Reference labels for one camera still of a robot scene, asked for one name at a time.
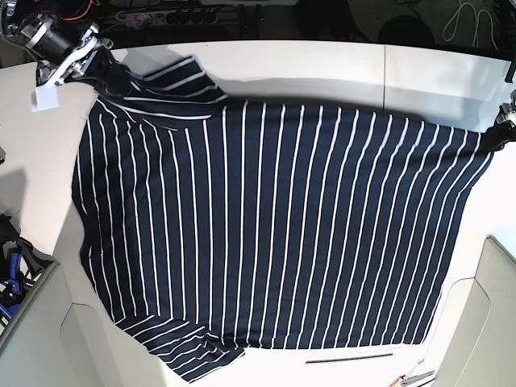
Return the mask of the silver tool at edge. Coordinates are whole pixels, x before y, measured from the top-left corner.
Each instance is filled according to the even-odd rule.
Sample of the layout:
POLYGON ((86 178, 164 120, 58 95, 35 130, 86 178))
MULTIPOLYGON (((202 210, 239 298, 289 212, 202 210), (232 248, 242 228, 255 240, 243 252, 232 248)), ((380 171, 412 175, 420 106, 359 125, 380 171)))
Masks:
POLYGON ((419 360, 409 372, 397 377, 389 385, 389 387, 410 386, 410 385, 413 385, 414 383, 423 381, 424 379, 426 379, 428 377, 434 376, 435 370, 425 371, 425 372, 422 372, 419 370, 423 363, 424 363, 424 359, 419 360))

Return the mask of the blue black tool pile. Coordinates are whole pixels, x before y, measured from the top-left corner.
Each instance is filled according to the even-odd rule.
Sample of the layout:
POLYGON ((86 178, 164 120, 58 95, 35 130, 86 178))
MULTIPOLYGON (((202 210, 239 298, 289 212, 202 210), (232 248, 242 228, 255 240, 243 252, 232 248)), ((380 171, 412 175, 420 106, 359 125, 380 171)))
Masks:
POLYGON ((1 328, 6 328, 51 264, 20 236, 11 216, 1 214, 1 328))

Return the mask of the navy white striped T-shirt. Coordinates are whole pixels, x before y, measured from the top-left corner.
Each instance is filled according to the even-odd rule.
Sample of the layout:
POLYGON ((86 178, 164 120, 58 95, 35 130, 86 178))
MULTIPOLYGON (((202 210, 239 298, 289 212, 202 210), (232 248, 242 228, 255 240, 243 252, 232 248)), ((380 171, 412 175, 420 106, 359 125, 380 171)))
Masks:
POLYGON ((99 95, 72 197, 113 323, 193 383, 246 348, 420 344, 473 186, 474 131, 228 96, 187 58, 99 95))

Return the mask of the black power strip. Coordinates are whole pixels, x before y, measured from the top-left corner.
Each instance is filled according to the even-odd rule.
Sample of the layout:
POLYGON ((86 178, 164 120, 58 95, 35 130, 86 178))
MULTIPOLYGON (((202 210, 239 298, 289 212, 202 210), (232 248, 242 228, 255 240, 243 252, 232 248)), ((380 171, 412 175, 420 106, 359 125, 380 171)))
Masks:
POLYGON ((217 7, 183 8, 172 10, 153 10, 138 12, 119 12, 115 18, 123 25, 133 29, 144 27, 167 27, 182 25, 204 25, 217 21, 217 7))

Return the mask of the white table slot plate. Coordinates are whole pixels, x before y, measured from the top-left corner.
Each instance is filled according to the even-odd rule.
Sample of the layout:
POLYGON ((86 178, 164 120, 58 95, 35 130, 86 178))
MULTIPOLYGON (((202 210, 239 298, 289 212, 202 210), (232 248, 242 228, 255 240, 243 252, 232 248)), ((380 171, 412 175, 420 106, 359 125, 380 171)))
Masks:
POLYGON ((337 362, 347 362, 347 361, 356 361, 356 360, 372 360, 379 359, 385 357, 393 356, 392 352, 388 353, 378 353, 372 355, 363 355, 363 356, 348 356, 341 358, 330 358, 330 359, 317 359, 317 360, 307 360, 305 364, 328 364, 328 363, 337 363, 337 362))

